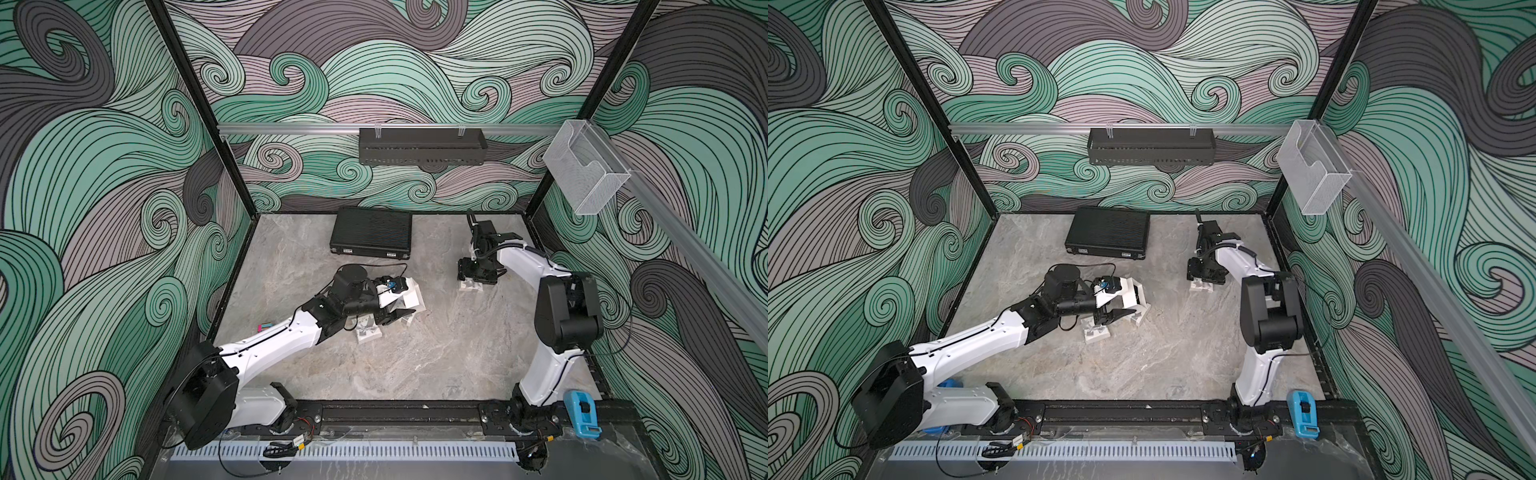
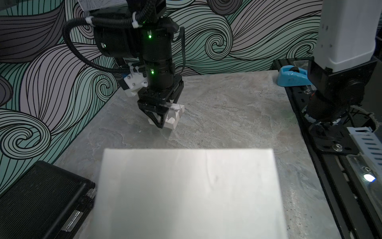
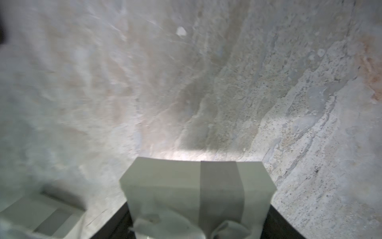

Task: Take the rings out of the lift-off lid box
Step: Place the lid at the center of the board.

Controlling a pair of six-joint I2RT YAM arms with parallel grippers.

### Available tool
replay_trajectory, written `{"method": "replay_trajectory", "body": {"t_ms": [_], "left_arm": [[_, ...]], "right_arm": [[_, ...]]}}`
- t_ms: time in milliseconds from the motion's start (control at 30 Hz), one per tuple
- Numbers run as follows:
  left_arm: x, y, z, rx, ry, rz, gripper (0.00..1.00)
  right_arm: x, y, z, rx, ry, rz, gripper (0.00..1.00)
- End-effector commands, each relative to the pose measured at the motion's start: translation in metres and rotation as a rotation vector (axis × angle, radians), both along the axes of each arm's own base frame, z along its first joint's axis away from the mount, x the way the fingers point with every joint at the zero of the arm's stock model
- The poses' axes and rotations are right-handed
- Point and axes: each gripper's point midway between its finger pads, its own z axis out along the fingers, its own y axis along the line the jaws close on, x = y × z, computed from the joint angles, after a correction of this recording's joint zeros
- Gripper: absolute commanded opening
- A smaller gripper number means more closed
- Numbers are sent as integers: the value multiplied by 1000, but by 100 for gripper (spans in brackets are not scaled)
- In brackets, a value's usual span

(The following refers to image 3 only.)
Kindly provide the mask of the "white gift box lid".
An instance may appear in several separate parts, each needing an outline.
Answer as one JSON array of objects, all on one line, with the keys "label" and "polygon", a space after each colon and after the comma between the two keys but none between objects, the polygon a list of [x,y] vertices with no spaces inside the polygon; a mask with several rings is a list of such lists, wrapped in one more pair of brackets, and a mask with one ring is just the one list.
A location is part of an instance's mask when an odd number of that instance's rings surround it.
[{"label": "white gift box lid", "polygon": [[261,162],[144,157],[120,186],[138,239],[258,239],[276,192]]}]

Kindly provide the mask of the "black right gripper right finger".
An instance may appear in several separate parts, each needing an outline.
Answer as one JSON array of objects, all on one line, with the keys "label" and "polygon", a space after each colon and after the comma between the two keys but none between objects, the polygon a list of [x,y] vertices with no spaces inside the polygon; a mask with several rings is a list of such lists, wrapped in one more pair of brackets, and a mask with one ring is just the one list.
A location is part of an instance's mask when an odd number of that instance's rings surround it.
[{"label": "black right gripper right finger", "polygon": [[271,205],[263,226],[261,239],[305,239],[305,237]]}]

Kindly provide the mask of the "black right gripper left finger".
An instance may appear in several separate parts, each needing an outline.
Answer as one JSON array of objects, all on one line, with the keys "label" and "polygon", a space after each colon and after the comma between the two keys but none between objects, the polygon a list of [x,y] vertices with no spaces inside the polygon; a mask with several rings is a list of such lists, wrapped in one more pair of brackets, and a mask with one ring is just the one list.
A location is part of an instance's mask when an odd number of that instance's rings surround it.
[{"label": "black right gripper left finger", "polygon": [[110,218],[110,220],[91,239],[134,239],[133,226],[127,203]]}]

